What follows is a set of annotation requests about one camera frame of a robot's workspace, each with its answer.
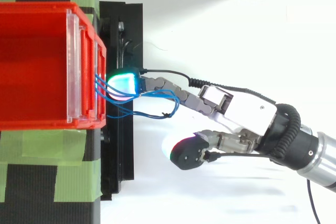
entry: black coiled cable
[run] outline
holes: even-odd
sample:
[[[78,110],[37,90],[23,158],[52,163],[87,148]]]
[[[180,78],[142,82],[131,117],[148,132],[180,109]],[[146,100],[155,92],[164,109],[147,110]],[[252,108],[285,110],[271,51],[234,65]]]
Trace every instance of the black coiled cable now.
[[[292,105],[276,104],[276,107],[279,113],[287,115],[289,121],[285,133],[270,154],[277,159],[284,159],[288,147],[300,131],[301,118],[298,111]]]
[[[218,87],[221,87],[223,89],[227,89],[227,90],[231,90],[231,91],[238,91],[238,92],[244,92],[244,93],[249,93],[249,94],[252,94],[252,95],[255,95],[256,97],[259,97],[269,103],[272,103],[272,104],[275,104],[276,102],[273,101],[272,99],[269,99],[267,98],[266,96],[258,93],[258,92],[255,92],[251,89],[245,89],[245,88],[237,88],[237,87],[230,87],[230,86],[224,86],[224,85],[220,85],[220,84],[215,84],[215,83],[212,83],[212,82],[209,82],[209,81],[203,81],[203,80],[198,80],[198,79],[194,79],[194,78],[189,78],[189,87],[194,87],[194,88],[201,88],[203,87],[204,85],[214,85],[214,86],[218,86]]]

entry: blue wire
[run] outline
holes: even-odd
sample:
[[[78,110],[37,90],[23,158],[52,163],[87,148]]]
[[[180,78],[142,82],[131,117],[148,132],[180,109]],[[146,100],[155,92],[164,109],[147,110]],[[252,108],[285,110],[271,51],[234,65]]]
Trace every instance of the blue wire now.
[[[111,102],[113,103],[114,101],[109,99],[108,97],[104,96],[102,93],[100,93],[100,91],[98,89],[96,89],[96,92],[101,96],[103,97],[105,100],[107,100],[108,102]],[[121,109],[121,112],[123,113],[126,113],[126,115],[123,115],[123,116],[118,116],[118,117],[113,117],[113,118],[121,118],[121,117],[124,117],[124,116],[127,116],[127,115],[139,115],[139,116],[144,116],[144,117],[147,117],[147,118],[153,118],[153,119],[165,119],[167,118],[166,116],[159,116],[159,115],[149,115],[149,114],[146,114],[146,113],[143,113],[143,112],[139,112],[139,111],[132,111],[132,110],[129,110],[129,109],[126,109],[118,104],[114,104],[115,106],[117,106],[118,108]],[[170,114],[169,117],[172,117],[175,112],[176,112],[176,106],[173,110],[173,112]]]
[[[111,95],[114,95],[112,92],[108,91],[103,85],[101,85],[100,83],[96,82],[102,89],[104,89],[108,94],[111,94]],[[173,92],[171,90],[161,90],[161,91],[164,91],[164,92],[171,92],[173,94]],[[172,96],[172,95],[167,95],[167,94],[156,94],[158,91],[151,91],[151,92],[148,92],[148,93],[145,93],[143,94],[142,96],[144,97],[156,97],[156,98],[166,98],[166,99],[173,99],[175,101],[175,108],[174,108],[174,111],[173,113],[176,112],[176,110],[179,108],[180,106],[180,100],[178,99],[178,97],[176,96]],[[128,103],[132,100],[134,100],[135,98],[137,97],[134,97],[134,98],[130,98],[126,101],[115,101],[115,100],[111,100],[109,99],[108,101],[113,103],[113,104],[125,104],[125,103]]]
[[[114,94],[112,92],[110,92],[109,90],[107,90],[102,84],[100,84],[97,80],[96,80],[96,84],[98,86],[100,86],[102,89],[104,89],[104,91],[106,91],[108,94],[111,94],[113,96],[116,96],[116,97],[132,97],[126,101],[115,101],[115,100],[112,100],[112,99],[109,99],[107,96],[103,95],[97,88],[96,88],[96,92],[102,97],[104,98],[106,101],[108,102],[111,102],[113,105],[117,106],[118,108],[120,108],[121,112],[122,113],[125,113],[125,115],[122,115],[122,116],[110,116],[110,115],[107,115],[107,117],[109,118],[114,118],[114,119],[117,119],[117,118],[123,118],[125,116],[128,116],[128,115],[139,115],[139,116],[144,116],[144,117],[147,117],[147,118],[153,118],[153,119],[165,119],[167,118],[166,115],[164,116],[158,116],[158,115],[149,115],[149,114],[146,114],[146,113],[143,113],[143,112],[139,112],[139,111],[132,111],[132,110],[129,110],[129,109],[126,109],[122,106],[120,106],[119,104],[125,104],[127,102],[130,102],[136,98],[138,98],[140,95],[138,94],[127,94],[127,93],[124,93],[124,92],[121,92],[113,87],[111,87],[110,85],[108,85],[102,78],[100,78],[97,74],[96,74],[96,78],[101,81],[103,84],[105,84],[108,88],[111,88],[113,91],[119,93],[119,94],[123,94],[123,95],[117,95],[117,94]],[[154,97],[154,98],[166,98],[166,99],[172,99],[175,101],[175,107],[174,107],[174,110],[169,114],[169,118],[172,117],[176,111],[178,110],[179,106],[180,106],[180,99],[175,95],[175,93],[172,91],[172,90],[155,90],[155,91],[150,91],[150,92],[147,92],[145,94],[142,94],[142,96],[144,97]]]
[[[107,100],[107,101],[113,103],[115,106],[117,106],[118,108],[120,108],[120,109],[122,110],[123,113],[127,113],[128,115],[129,115],[129,114],[141,115],[141,116],[146,116],[146,117],[155,118],[155,119],[163,119],[163,118],[166,118],[166,116],[148,115],[148,114],[143,113],[143,112],[138,112],[138,111],[131,111],[131,110],[128,110],[128,109],[126,109],[126,108],[124,108],[124,107],[122,107],[122,106],[119,106],[118,104],[115,104],[115,103],[114,103],[114,102],[115,102],[114,100],[111,100],[111,99],[109,99],[108,97],[104,96],[102,93],[99,92],[99,90],[96,90],[96,91],[97,91],[97,93],[98,93],[101,97],[103,97],[105,100]],[[174,100],[175,100],[175,108],[174,108],[173,112],[171,113],[171,116],[173,116],[173,115],[175,114],[175,112],[177,111],[177,109],[178,109],[178,106],[176,106],[176,104],[177,104],[177,105],[180,105],[180,104],[179,104],[179,101],[178,101],[178,98],[177,98],[177,99],[174,99]]]
[[[114,87],[110,86],[107,84],[107,82],[105,82],[99,75],[96,74],[96,78],[101,81],[103,84],[105,84],[108,88],[112,89],[114,92],[117,92],[119,94],[122,94],[122,95],[118,95],[118,94],[113,94],[115,95],[116,97],[133,97],[133,96],[139,96],[138,94],[127,94],[127,93],[124,93],[122,91],[119,91],[117,89],[115,89]]]

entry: black cable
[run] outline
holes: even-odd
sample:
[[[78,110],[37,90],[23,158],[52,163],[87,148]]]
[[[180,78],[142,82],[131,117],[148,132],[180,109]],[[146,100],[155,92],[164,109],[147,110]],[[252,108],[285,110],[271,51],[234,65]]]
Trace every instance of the black cable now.
[[[227,90],[231,90],[231,91],[244,92],[244,93],[255,95],[256,97],[259,97],[259,98],[261,98],[261,99],[263,99],[263,100],[265,100],[269,103],[272,103],[272,104],[276,103],[272,99],[269,99],[266,96],[264,96],[264,95],[262,95],[258,92],[255,92],[251,89],[224,86],[224,85],[221,85],[221,84],[215,84],[215,83],[212,83],[212,82],[209,82],[209,81],[203,81],[203,80],[198,80],[198,79],[194,79],[194,78],[189,79],[189,87],[194,87],[194,88],[199,88],[200,89],[204,85],[208,85],[208,86],[214,85],[214,86],[218,86],[218,87],[221,87],[223,89],[227,89]]]
[[[289,121],[285,133],[270,154],[277,159],[284,159],[288,147],[291,145],[300,131],[301,118],[298,111],[292,105],[277,104],[276,107],[279,113],[287,115]]]
[[[156,69],[141,69],[140,70],[140,74],[149,73],[149,72],[152,72],[152,73],[173,73],[173,74],[178,74],[180,76],[183,76],[183,77],[187,78],[188,80],[190,80],[189,76],[187,76],[184,73],[177,72],[177,71],[172,71],[172,70],[156,70]]]
[[[184,73],[181,73],[181,72],[177,72],[177,71],[172,71],[172,70],[154,70],[154,69],[141,69],[140,70],[140,74],[144,74],[144,73],[148,73],[148,72],[157,72],[157,73],[174,73],[174,74],[178,74],[180,76],[183,76],[185,78],[188,79],[189,81],[189,87],[193,87],[193,88],[201,88],[203,87],[204,85],[214,85],[214,86],[218,86],[218,87],[221,87],[223,89],[227,89],[227,90],[231,90],[231,91],[238,91],[238,92],[244,92],[244,93],[249,93],[249,94],[252,94],[252,95],[255,95],[267,102],[270,102],[272,104],[275,104],[276,102],[273,101],[272,99],[269,99],[267,98],[266,96],[258,93],[258,92],[255,92],[251,89],[245,89],[245,88],[237,88],[237,87],[230,87],[230,86],[224,86],[224,85],[220,85],[220,84],[215,84],[215,83],[212,83],[212,82],[209,82],[209,81],[203,81],[203,80],[198,80],[198,79],[194,79],[194,78],[190,78],[189,76],[187,76],[186,74]]]
[[[274,159],[274,157],[269,155],[261,155],[261,154],[250,154],[250,153],[219,153],[219,152],[210,152],[205,151],[203,159],[207,162],[213,162],[220,157],[225,156],[235,156],[235,157],[264,157],[269,159]]]
[[[313,210],[315,220],[316,220],[317,224],[321,224],[320,219],[319,219],[319,217],[316,213],[316,209],[315,209],[315,205],[314,205],[314,201],[313,201],[313,196],[311,194],[310,180],[308,180],[308,179],[307,179],[307,189],[308,189],[308,195],[309,195],[311,209]]]
[[[225,156],[237,156],[237,157],[265,157],[273,159],[272,156],[269,155],[261,155],[261,154],[250,154],[250,153],[221,153],[221,157]]]

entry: led light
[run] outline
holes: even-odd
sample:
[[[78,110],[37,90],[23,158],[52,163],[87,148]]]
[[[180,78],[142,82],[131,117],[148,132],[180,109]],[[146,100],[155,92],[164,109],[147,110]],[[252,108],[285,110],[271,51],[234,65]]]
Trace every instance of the led light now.
[[[182,140],[185,140],[190,137],[194,137],[194,134],[189,133],[179,133],[179,134],[174,134],[174,135],[169,135],[167,136],[163,142],[162,142],[162,151],[163,154],[170,159],[170,154],[173,150],[173,148],[181,142]]]
[[[121,92],[127,93],[127,94],[136,94],[135,91],[135,75],[133,73],[123,73],[118,74],[116,76],[111,77],[107,84],[116,90],[119,90]],[[107,90],[113,94],[116,95],[122,95],[111,88],[107,88]],[[117,100],[117,101],[126,101],[130,99],[131,97],[116,97],[113,94],[110,94],[110,96]]]

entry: glowing green light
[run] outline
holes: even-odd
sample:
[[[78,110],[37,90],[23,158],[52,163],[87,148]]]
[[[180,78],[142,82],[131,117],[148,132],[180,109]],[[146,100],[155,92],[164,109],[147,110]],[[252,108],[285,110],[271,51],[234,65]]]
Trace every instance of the glowing green light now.
[[[112,76],[107,84],[116,90],[127,94],[136,94],[135,91],[135,75],[133,73],[123,73],[118,74],[116,76]],[[117,95],[122,95],[111,88],[107,88],[109,92]],[[111,97],[118,101],[125,101],[130,99],[131,97],[116,97],[111,94]]]

